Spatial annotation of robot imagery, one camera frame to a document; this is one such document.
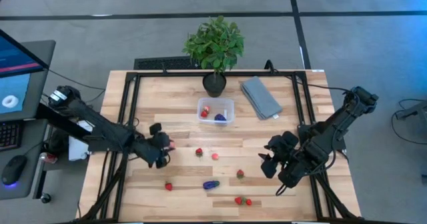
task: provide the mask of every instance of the desk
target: desk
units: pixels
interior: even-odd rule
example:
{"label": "desk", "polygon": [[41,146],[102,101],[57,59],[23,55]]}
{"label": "desk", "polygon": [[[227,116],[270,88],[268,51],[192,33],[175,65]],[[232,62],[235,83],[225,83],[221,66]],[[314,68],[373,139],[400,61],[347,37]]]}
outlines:
{"label": "desk", "polygon": [[[327,85],[323,72],[307,71],[306,75],[310,84]],[[113,122],[117,121],[125,76],[126,71],[112,71],[109,76],[101,114]],[[207,97],[201,84],[202,77],[141,79],[135,112],[135,117],[140,120],[137,130],[149,135],[148,127],[160,122],[177,149],[171,152],[171,162],[163,169],[149,169],[139,159],[128,163],[120,221],[316,220],[308,177],[293,189],[286,190],[283,196],[275,197],[281,183],[277,178],[265,178],[260,169],[258,153],[267,152],[262,147],[271,136],[281,135],[284,131],[297,134],[299,121],[292,82],[284,77],[260,78],[283,107],[279,119],[260,121],[240,90],[240,83],[247,79],[249,77],[227,77],[221,97],[234,100],[236,113],[235,121],[227,127],[198,123],[197,100]],[[310,95],[317,121],[327,119],[334,112],[329,90],[310,87]],[[128,98],[125,120],[130,101]],[[202,158],[194,155],[198,147],[205,153]],[[212,153],[218,153],[220,159],[213,161]],[[104,157],[104,153],[96,153],[89,160],[80,198],[82,213],[86,213],[97,199]],[[242,180],[236,178],[238,169],[246,174]],[[348,164],[339,154],[328,175],[337,196],[353,214],[360,215]],[[212,179],[221,181],[220,187],[204,191],[201,184]],[[164,189],[166,181],[173,183],[173,191]],[[237,196],[249,197],[253,205],[237,206],[234,203]],[[113,190],[107,217],[111,217],[114,197]],[[320,197],[324,216],[328,216],[321,188]]]}
{"label": "desk", "polygon": [[[53,50],[55,48],[54,41],[32,41],[22,43],[24,47],[34,53],[38,58],[50,66]],[[23,103],[23,110],[12,113],[5,113],[0,115],[0,121],[32,119],[36,116],[37,108],[39,106],[41,93],[45,86],[47,70],[30,74],[27,94]],[[9,160],[16,156],[24,154],[28,149],[43,141],[47,120],[28,120],[23,124],[23,134],[21,140],[21,147],[18,149],[7,150],[0,152],[0,171],[3,171]],[[28,196],[31,190],[31,184],[37,163],[41,146],[33,148],[26,154],[28,158],[27,164],[19,178],[15,187],[5,187],[0,184],[0,199],[13,199]]]}

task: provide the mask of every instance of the gray towel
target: gray towel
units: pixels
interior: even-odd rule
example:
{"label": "gray towel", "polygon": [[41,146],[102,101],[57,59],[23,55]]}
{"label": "gray towel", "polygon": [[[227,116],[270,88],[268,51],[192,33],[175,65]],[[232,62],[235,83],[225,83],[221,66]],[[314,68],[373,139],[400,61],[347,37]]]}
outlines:
{"label": "gray towel", "polygon": [[282,112],[282,107],[273,98],[272,94],[262,84],[260,78],[252,77],[240,85],[243,93],[254,107],[259,119],[265,120]]}

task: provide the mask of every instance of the monitor screen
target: monitor screen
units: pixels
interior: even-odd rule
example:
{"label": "monitor screen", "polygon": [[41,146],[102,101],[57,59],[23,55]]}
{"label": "monitor screen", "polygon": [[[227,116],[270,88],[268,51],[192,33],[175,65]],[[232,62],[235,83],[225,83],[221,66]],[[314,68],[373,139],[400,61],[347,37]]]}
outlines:
{"label": "monitor screen", "polygon": [[42,61],[36,57],[32,58],[30,56],[34,56],[32,53],[28,54],[29,51],[26,48],[4,32],[0,34],[0,77],[43,70]]}

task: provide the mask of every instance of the potted plant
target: potted plant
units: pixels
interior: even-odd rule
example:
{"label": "potted plant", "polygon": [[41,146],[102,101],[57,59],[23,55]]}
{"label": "potted plant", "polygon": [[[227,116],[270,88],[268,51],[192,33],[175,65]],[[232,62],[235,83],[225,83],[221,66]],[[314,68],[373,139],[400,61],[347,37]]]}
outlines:
{"label": "potted plant", "polygon": [[228,24],[223,16],[199,26],[196,34],[189,35],[185,42],[184,53],[198,61],[202,69],[213,69],[203,77],[203,86],[211,97],[219,97],[226,88],[224,71],[230,70],[238,62],[237,55],[242,56],[244,38],[236,23]]}

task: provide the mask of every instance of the clear plastic bin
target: clear plastic bin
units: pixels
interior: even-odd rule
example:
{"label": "clear plastic bin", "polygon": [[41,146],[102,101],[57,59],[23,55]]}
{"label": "clear plastic bin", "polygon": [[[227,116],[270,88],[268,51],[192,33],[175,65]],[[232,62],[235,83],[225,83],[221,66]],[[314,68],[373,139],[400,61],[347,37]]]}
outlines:
{"label": "clear plastic bin", "polygon": [[[205,106],[208,106],[210,110],[207,117],[203,118],[200,113]],[[215,121],[217,114],[223,115],[227,121]],[[227,125],[234,121],[234,101],[226,98],[201,98],[197,104],[197,118],[206,124]]]}

